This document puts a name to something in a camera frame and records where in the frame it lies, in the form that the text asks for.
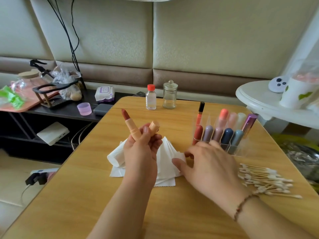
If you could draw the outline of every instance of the bracelet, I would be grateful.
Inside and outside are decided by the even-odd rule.
[[[239,204],[239,206],[238,206],[237,209],[236,209],[236,213],[235,213],[235,215],[234,215],[234,221],[237,221],[238,215],[239,215],[239,213],[241,213],[243,205],[244,205],[250,198],[253,198],[253,197],[259,198],[258,195],[251,194],[251,195],[247,196],[247,197]]]

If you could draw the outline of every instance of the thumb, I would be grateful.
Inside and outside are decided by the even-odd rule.
[[[184,175],[184,177],[189,181],[193,174],[193,169],[187,165],[183,160],[179,158],[173,158],[172,163],[176,168]]]
[[[143,128],[143,134],[140,137],[139,142],[142,144],[148,144],[150,139],[151,139],[150,129],[148,128],[148,126],[145,126]]]

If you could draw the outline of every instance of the white side table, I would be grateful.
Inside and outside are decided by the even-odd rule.
[[[292,110],[279,105],[281,93],[268,89],[269,80],[253,81],[240,86],[237,98],[247,105],[253,113],[258,113],[264,120],[279,118],[302,126],[319,129],[319,116],[309,110]]]

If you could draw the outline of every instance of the white cable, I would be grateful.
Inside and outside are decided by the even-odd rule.
[[[20,197],[21,205],[24,205],[24,204],[23,204],[23,200],[22,200],[23,193],[24,193],[30,186],[31,186],[31,185],[27,185],[26,188],[24,189],[24,191],[23,191],[22,194],[21,194],[21,197]]]
[[[81,128],[80,130],[78,130],[78,132],[73,136],[73,138],[71,139],[71,146],[72,146],[72,149],[73,149],[73,151],[75,150],[75,148],[74,148],[74,143],[73,143],[73,139],[76,137],[76,135],[78,135],[78,133],[79,132],[81,132],[83,129],[85,129],[87,126],[89,126],[89,125],[85,125],[83,128]]]
[[[79,145],[81,143],[81,136],[82,134],[84,133],[84,131],[92,124],[93,122],[91,122],[89,125],[86,126],[86,128],[83,129],[83,131],[80,133],[80,136],[79,136]]]

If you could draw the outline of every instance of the lavender lipstick tube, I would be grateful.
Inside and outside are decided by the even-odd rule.
[[[242,131],[244,132],[244,136],[243,138],[245,138],[251,127],[253,126],[253,124],[255,123],[255,120],[257,119],[257,115],[255,114],[248,114],[247,118],[246,118],[246,121],[244,122],[244,125],[242,126]]]

